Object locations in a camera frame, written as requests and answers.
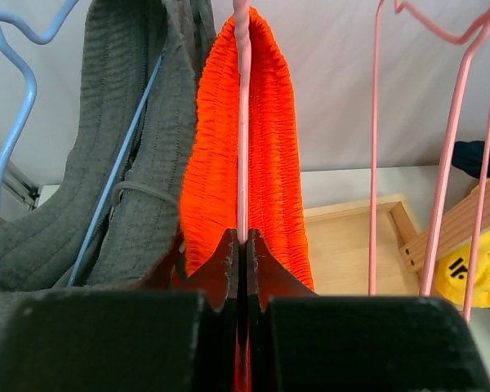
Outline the orange shorts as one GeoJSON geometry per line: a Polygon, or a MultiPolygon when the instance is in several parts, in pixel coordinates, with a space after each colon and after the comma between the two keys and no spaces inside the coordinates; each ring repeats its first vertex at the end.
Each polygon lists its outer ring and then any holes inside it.
{"type": "Polygon", "coordinates": [[[217,36],[200,80],[180,195],[185,290],[223,317],[216,373],[229,391],[277,391],[269,304],[312,296],[292,81],[247,1],[217,36]]]}

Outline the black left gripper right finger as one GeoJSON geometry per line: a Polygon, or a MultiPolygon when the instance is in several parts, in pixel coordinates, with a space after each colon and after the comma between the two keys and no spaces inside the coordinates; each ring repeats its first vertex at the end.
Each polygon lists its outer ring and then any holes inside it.
{"type": "Polygon", "coordinates": [[[422,296],[318,296],[272,254],[247,244],[254,391],[490,391],[466,323],[422,296]]]}

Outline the grey shorts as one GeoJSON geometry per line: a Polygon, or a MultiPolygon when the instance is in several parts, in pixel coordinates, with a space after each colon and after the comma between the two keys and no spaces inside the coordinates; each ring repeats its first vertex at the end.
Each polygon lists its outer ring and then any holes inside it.
{"type": "Polygon", "coordinates": [[[215,37],[209,1],[90,5],[64,178],[41,207],[0,225],[0,338],[27,296],[129,287],[167,253],[215,37]]]}

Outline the pink hanger of orange shorts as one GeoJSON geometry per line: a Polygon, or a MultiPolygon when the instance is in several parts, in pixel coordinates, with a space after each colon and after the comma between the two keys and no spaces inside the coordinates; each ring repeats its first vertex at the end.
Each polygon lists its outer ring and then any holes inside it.
{"type": "Polygon", "coordinates": [[[238,73],[240,77],[238,108],[238,201],[237,233],[240,244],[248,238],[249,197],[249,97],[252,69],[252,44],[250,39],[250,2],[233,1],[234,36],[238,51],[238,73]]]}

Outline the navy blue shorts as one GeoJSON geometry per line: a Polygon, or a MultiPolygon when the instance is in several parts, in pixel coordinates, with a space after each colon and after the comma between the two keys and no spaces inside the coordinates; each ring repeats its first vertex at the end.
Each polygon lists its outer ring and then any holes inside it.
{"type": "MultiPolygon", "coordinates": [[[[483,162],[483,152],[484,142],[482,140],[457,141],[452,153],[452,165],[478,179],[483,162]]],[[[487,178],[490,178],[490,154],[487,178]]]]}

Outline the blue hanger of grey shorts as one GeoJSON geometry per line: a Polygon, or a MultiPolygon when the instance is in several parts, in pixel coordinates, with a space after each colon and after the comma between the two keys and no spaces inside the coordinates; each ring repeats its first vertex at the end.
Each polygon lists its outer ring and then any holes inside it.
{"type": "MultiPolygon", "coordinates": [[[[69,13],[73,10],[77,3],[75,1],[67,1],[65,2],[61,9],[56,13],[54,20],[51,22],[50,26],[47,28],[46,32],[42,34],[38,34],[34,32],[30,26],[22,20],[18,15],[11,13],[9,11],[0,11],[0,24],[5,22],[10,25],[14,25],[30,42],[33,42],[37,45],[46,45],[51,42],[54,37],[58,34],[61,26],[65,22],[69,13]]],[[[5,144],[0,150],[0,206],[1,206],[1,188],[2,188],[2,180],[7,168],[7,164],[9,163],[11,154],[16,147],[16,143],[20,138],[22,131],[24,130],[24,126],[29,118],[31,110],[33,108],[34,102],[37,96],[37,81],[33,70],[29,67],[29,65],[24,61],[24,59],[18,55],[18,53],[11,48],[9,43],[7,42],[1,25],[0,25],[0,52],[23,74],[26,92],[24,101],[22,106],[20,107],[20,111],[16,116],[16,120],[9,131],[9,134],[5,140],[5,144]]],[[[142,115],[144,105],[148,100],[149,93],[151,91],[151,87],[154,84],[154,80],[158,75],[159,68],[161,66],[162,59],[158,58],[157,62],[154,66],[153,72],[149,76],[149,80],[147,86],[142,94],[140,99],[140,103],[136,108],[136,112],[134,113],[133,119],[131,121],[130,127],[127,129],[127,134],[125,139],[123,140],[122,146],[118,152],[118,156],[113,164],[109,177],[106,181],[105,187],[100,195],[100,199],[96,204],[96,209],[91,218],[91,222],[87,228],[87,232],[82,241],[82,245],[79,249],[76,261],[73,264],[73,268],[70,272],[69,281],[67,285],[72,287],[77,279],[78,272],[82,267],[82,262],[85,258],[86,250],[89,248],[91,240],[93,239],[93,235],[96,232],[98,224],[100,223],[100,215],[105,211],[107,206],[107,199],[110,196],[111,189],[114,187],[115,176],[118,172],[118,169],[121,167],[122,159],[126,156],[126,152],[128,151],[129,144],[133,141],[133,137],[136,131],[136,125],[140,120],[142,115]]]]}

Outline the wooden clothes rack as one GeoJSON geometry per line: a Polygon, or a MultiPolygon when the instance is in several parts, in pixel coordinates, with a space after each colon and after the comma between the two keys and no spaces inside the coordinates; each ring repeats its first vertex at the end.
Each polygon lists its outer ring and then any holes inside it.
{"type": "MultiPolygon", "coordinates": [[[[419,292],[419,274],[405,265],[399,250],[427,228],[437,175],[436,166],[377,171],[378,295],[419,292]]],[[[371,172],[311,171],[301,179],[314,290],[325,296],[367,295],[371,172]]]]}

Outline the pink hanger of blue shorts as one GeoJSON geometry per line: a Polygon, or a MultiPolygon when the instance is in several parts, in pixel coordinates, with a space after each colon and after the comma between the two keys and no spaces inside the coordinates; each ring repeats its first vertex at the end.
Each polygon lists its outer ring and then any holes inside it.
{"type": "MultiPolygon", "coordinates": [[[[379,55],[380,55],[380,30],[381,13],[384,2],[380,1],[375,16],[374,44],[372,58],[372,157],[371,157],[371,186],[370,186],[370,229],[368,251],[368,294],[376,294],[376,194],[377,194],[377,139],[378,139],[378,93],[379,93],[379,55]]],[[[471,44],[481,31],[487,20],[487,11],[479,16],[469,28],[457,36],[449,33],[440,25],[433,22],[410,2],[395,1],[394,12],[399,14],[407,11],[424,27],[438,38],[453,45],[471,44]]]]}

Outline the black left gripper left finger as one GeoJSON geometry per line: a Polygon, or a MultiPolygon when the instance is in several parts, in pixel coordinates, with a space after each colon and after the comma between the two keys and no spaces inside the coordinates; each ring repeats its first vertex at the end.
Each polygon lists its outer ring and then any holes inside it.
{"type": "Polygon", "coordinates": [[[139,289],[71,290],[19,301],[0,336],[0,391],[230,391],[238,241],[164,289],[177,248],[139,289]]]}

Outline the pink hanger of navy shorts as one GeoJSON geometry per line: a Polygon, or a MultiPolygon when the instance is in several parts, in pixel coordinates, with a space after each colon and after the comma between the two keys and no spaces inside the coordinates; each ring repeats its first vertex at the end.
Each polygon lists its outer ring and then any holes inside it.
{"type": "MultiPolygon", "coordinates": [[[[443,209],[445,198],[448,189],[448,180],[450,174],[450,166],[452,162],[452,153],[457,136],[458,124],[461,116],[461,108],[465,95],[466,82],[470,72],[470,66],[474,55],[490,35],[490,7],[487,10],[487,20],[483,24],[481,31],[478,33],[474,41],[469,45],[465,54],[461,59],[461,64],[457,74],[454,91],[452,94],[452,102],[448,114],[448,123],[445,133],[443,150],[439,162],[438,179],[434,194],[434,205],[432,208],[429,235],[426,244],[425,258],[423,263],[423,276],[421,278],[422,296],[429,295],[432,287],[432,279],[434,273],[434,263],[437,260],[437,251],[439,246],[443,209]]],[[[479,193],[476,202],[476,212],[474,217],[474,227],[471,235],[470,246],[470,261],[468,265],[468,273],[465,286],[465,299],[463,304],[463,318],[466,322],[470,321],[471,310],[473,305],[474,293],[474,277],[476,271],[477,255],[479,250],[479,238],[482,228],[484,196],[487,183],[488,163],[490,154],[490,101],[488,108],[488,125],[485,138],[483,162],[479,178],[479,193]]]]}

